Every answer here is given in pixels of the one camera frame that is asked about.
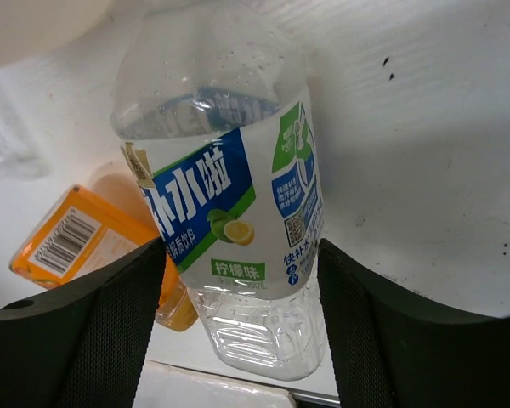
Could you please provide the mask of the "white label lemon bottle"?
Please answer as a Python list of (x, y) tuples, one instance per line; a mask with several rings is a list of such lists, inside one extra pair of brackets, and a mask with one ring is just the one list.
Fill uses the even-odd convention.
[(151, 1), (110, 123), (218, 358), (316, 371), (323, 199), (298, 49), (241, 1)]

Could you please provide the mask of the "orange juice bottle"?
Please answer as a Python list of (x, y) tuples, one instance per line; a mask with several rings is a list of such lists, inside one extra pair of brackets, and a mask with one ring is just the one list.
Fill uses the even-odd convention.
[(159, 236), (79, 184), (46, 213), (9, 261), (9, 269), (53, 289), (115, 262)]

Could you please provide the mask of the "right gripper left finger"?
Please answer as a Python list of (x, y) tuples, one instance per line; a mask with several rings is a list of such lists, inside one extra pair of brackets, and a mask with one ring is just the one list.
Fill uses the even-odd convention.
[(130, 407), (161, 293), (157, 238), (0, 309), (0, 407)]

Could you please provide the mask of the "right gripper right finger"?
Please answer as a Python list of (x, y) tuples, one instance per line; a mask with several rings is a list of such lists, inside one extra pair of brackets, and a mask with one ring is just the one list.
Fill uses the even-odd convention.
[(325, 239), (318, 282), (341, 406), (510, 407), (510, 316), (435, 302)]

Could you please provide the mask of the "cream plastic bin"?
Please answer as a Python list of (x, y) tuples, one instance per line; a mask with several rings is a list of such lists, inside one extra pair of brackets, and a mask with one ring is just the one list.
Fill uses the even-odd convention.
[(0, 67), (66, 45), (96, 26), (112, 1), (0, 1)]

